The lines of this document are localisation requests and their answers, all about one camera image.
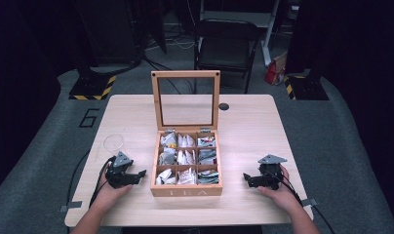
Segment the stack of white red tea bags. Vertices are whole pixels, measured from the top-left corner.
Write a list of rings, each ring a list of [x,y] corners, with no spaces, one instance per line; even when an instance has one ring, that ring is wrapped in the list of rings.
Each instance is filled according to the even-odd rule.
[[[192,168],[178,172],[177,176],[179,185],[196,184],[196,172]]]

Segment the stack of grey tea bags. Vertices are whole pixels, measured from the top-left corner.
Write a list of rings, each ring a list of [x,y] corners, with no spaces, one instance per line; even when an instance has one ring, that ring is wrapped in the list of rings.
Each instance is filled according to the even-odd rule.
[[[174,148],[165,147],[159,155],[160,165],[173,165],[176,162],[177,152]]]

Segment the wooden tea box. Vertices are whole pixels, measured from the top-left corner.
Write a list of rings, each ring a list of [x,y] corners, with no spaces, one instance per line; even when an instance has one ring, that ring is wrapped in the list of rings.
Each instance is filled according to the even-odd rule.
[[[155,114],[157,121],[157,143],[153,161],[150,189],[155,197],[186,197],[186,196],[219,196],[222,193],[221,160],[217,133],[219,83],[218,70],[181,70],[153,71],[151,73]],[[160,165],[159,155],[165,147],[160,145],[160,137],[169,133],[178,136],[190,135],[195,140],[194,147],[175,148],[177,155],[180,150],[195,151],[194,165]],[[197,138],[214,136],[215,147],[198,147]],[[217,162],[213,165],[200,165],[198,154],[201,149],[214,149]],[[176,175],[192,168],[196,172],[196,184],[156,185],[156,177],[166,169],[172,169]],[[218,171],[219,182],[200,184],[198,173],[206,170]]]

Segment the person's left hand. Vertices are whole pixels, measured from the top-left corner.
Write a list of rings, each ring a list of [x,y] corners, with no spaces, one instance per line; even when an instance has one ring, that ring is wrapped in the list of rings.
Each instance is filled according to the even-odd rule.
[[[132,189],[133,186],[131,184],[120,188],[113,188],[108,183],[105,175],[102,175],[99,182],[97,197],[91,207],[102,212],[107,212],[121,197],[128,194]]]

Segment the black folding chair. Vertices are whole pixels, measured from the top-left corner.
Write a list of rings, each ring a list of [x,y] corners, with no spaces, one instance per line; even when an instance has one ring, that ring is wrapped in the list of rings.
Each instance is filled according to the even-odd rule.
[[[236,19],[201,19],[193,29],[194,69],[239,72],[246,81],[252,75],[261,30],[252,22]]]

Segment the red paper bag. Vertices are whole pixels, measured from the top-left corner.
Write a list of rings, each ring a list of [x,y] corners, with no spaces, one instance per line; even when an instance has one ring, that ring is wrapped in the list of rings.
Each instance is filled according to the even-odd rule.
[[[270,85],[279,85],[285,76],[287,52],[274,58],[267,66],[264,81]]]

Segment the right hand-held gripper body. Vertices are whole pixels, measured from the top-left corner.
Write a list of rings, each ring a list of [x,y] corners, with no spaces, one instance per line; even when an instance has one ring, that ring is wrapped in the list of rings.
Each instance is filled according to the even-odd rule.
[[[269,187],[277,190],[279,183],[283,180],[281,164],[286,162],[285,158],[268,154],[258,160],[260,171],[259,186]]]

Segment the stack of teal tea bags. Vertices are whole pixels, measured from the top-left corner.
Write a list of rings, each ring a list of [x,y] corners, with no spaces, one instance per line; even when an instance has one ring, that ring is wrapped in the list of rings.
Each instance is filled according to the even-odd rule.
[[[198,173],[200,184],[214,184],[219,182],[218,171],[206,170]]]
[[[198,147],[215,147],[216,138],[214,136],[202,136],[197,138]]]
[[[217,152],[214,149],[201,149],[198,154],[200,165],[213,165],[217,162]]]

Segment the person's right hand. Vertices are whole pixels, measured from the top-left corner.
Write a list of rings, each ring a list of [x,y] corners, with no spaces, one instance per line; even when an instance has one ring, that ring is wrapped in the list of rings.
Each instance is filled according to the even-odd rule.
[[[280,166],[283,173],[284,184],[277,190],[259,186],[257,190],[264,196],[270,198],[280,209],[288,215],[299,215],[303,212],[302,205],[298,202],[293,192],[287,187],[289,183],[289,173],[284,166]]]

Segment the black curtain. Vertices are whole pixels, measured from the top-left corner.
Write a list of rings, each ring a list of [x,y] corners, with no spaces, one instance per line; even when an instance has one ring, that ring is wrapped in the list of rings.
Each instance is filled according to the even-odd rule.
[[[0,0],[0,186],[54,107],[59,76],[75,68],[72,0]]]
[[[300,0],[287,71],[342,94],[394,217],[394,0]]]

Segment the clear glass cup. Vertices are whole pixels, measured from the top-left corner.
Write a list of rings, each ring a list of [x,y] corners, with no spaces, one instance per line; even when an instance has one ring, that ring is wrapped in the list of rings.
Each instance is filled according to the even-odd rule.
[[[103,147],[112,155],[117,156],[124,150],[124,139],[121,135],[113,134],[107,136],[103,141]]]

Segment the yellow black striped stand base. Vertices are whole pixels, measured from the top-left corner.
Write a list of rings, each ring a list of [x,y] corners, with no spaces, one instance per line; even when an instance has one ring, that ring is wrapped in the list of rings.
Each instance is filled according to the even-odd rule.
[[[328,100],[320,83],[310,83],[304,76],[287,75],[284,78],[287,93],[293,100]]]
[[[69,92],[69,99],[101,100],[107,98],[116,80],[115,76],[93,79],[80,77]]]

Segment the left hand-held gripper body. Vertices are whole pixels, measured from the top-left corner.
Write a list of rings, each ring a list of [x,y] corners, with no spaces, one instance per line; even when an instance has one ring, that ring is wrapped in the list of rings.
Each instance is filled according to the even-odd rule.
[[[108,183],[113,188],[120,188],[128,185],[128,178],[133,176],[131,174],[127,174],[126,170],[134,163],[132,159],[130,159],[123,152],[119,152],[117,156],[111,158],[111,165],[107,169],[105,173],[105,177]]]

